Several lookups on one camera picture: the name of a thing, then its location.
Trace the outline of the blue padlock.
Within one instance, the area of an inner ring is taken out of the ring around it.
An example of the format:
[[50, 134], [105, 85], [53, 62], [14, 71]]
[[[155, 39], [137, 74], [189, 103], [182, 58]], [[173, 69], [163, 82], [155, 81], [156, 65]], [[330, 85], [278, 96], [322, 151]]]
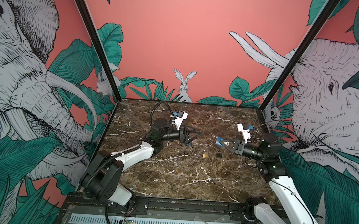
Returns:
[[218, 137], [216, 139], [216, 145], [223, 147], [223, 141], [224, 140], [225, 140], [224, 138]]

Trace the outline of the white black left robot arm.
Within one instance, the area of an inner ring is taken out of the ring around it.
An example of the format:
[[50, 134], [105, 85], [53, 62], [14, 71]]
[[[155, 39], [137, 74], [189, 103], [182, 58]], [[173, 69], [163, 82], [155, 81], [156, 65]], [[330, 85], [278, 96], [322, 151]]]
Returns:
[[135, 146], [110, 154], [100, 151], [94, 156], [80, 179], [82, 197], [102, 204], [114, 202], [123, 207], [130, 206], [134, 194], [120, 185], [123, 171], [159, 154], [164, 141], [178, 140], [189, 145], [200, 136], [201, 132], [193, 127], [172, 126], [166, 119], [158, 118]]

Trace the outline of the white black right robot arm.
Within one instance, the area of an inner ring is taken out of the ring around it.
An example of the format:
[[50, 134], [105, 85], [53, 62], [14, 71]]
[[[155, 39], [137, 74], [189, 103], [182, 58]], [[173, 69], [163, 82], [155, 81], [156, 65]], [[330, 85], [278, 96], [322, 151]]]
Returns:
[[[280, 159], [282, 145], [276, 135], [264, 133], [257, 147], [239, 139], [219, 138], [217, 143], [236, 155], [255, 160], [265, 182], [279, 198], [290, 224], [318, 224]], [[248, 198], [241, 212], [251, 224], [286, 224], [262, 198]]]

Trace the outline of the small black padlock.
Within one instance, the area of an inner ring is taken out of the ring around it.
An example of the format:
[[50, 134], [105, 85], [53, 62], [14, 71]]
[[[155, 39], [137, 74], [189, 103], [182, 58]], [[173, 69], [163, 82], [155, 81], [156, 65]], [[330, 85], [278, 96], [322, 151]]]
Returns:
[[222, 154], [220, 152], [217, 152], [216, 157], [220, 159], [220, 158], [222, 158]]

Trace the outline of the black front mounting rail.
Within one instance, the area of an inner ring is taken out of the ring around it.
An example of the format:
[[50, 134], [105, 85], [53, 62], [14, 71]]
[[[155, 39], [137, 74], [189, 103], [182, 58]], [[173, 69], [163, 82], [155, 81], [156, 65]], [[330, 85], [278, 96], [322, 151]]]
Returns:
[[135, 198], [133, 215], [147, 215], [151, 211], [162, 210], [173, 213], [196, 213], [228, 215], [232, 221], [257, 222], [254, 208], [247, 203], [217, 202], [206, 200], [140, 197]]

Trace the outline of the black right corner frame post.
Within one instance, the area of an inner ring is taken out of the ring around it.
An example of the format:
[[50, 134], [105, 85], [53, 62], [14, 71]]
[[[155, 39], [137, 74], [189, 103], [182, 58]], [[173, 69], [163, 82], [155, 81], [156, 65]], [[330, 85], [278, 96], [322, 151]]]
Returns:
[[269, 105], [270, 101], [274, 98], [277, 91], [280, 89], [281, 85], [287, 79], [287, 77], [291, 74], [293, 68], [298, 63], [299, 59], [304, 55], [316, 35], [319, 33], [325, 22], [328, 20], [329, 16], [332, 14], [334, 9], [337, 7], [341, 0], [327, 0], [322, 9], [320, 10], [319, 14], [317, 15], [316, 19], [312, 23], [310, 29], [306, 33], [304, 39], [301, 41], [300, 45], [297, 47], [294, 55], [291, 57], [290, 61], [287, 63], [286, 67], [284, 67], [282, 73], [280, 74], [279, 78], [271, 88], [270, 92], [268, 93], [267, 97], [264, 99], [263, 103], [260, 105], [260, 111], [266, 109]]

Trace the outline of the black corner frame post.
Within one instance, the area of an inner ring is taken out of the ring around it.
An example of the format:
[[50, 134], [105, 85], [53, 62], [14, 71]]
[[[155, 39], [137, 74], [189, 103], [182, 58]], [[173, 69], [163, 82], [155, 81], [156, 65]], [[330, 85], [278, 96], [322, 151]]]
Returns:
[[89, 8], [86, 4], [86, 1], [85, 0], [74, 0], [74, 1], [75, 1], [75, 4], [77, 5], [77, 8], [81, 15], [81, 18], [84, 22], [86, 29], [87, 29], [88, 35], [90, 36], [92, 45], [96, 52], [96, 55], [98, 56], [100, 63], [103, 67], [103, 70], [105, 71], [105, 75], [107, 76], [107, 79], [110, 83], [110, 86], [111, 86], [112, 91], [115, 96], [115, 100], [117, 103], [119, 103], [119, 102], [121, 102], [122, 97], [121, 97], [121, 94], [120, 94], [118, 87], [115, 83], [114, 75], [111, 72], [106, 53], [104, 51], [98, 31], [95, 27], [94, 21], [92, 19], [92, 16], [91, 16]]
[[312, 23], [310, 29], [306, 33], [304, 39], [301, 41], [300, 45], [297, 47], [294, 55], [291, 57], [290, 61], [287, 63], [286, 67], [284, 67], [282, 73], [280, 74], [279, 78], [271, 88], [270, 92], [268, 93], [267, 97], [264, 99], [263, 103], [260, 105], [260, 111], [266, 109], [269, 105], [270, 101], [274, 98], [277, 91], [280, 89], [281, 85], [287, 79], [287, 77], [291, 74], [293, 68], [298, 63], [299, 59], [304, 55], [316, 35], [319, 33], [325, 22], [328, 20], [329, 16], [332, 14], [334, 9], [337, 7], [341, 0], [327, 0], [322, 9], [320, 10], [319, 14], [317, 15], [316, 19]]

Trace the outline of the black left corner frame post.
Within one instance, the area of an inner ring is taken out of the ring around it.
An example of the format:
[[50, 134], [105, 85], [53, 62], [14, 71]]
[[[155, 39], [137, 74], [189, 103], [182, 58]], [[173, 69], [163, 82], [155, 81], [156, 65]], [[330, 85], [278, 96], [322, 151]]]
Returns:
[[87, 29], [88, 35], [90, 36], [92, 45], [96, 52], [96, 55], [98, 56], [100, 63], [103, 67], [103, 70], [105, 71], [105, 75], [107, 76], [107, 79], [110, 83], [110, 86], [111, 86], [112, 91], [115, 96], [115, 100], [117, 103], [119, 103], [119, 102], [121, 102], [122, 97], [121, 97], [121, 94], [120, 94], [118, 87], [115, 83], [114, 75], [111, 72], [106, 53], [104, 51], [98, 31], [95, 27], [94, 21], [92, 19], [92, 16], [91, 16], [89, 8], [86, 4], [86, 1], [85, 0], [74, 0], [74, 1], [75, 1], [75, 4], [77, 5], [77, 8], [81, 15], [81, 18], [84, 22], [86, 29]]

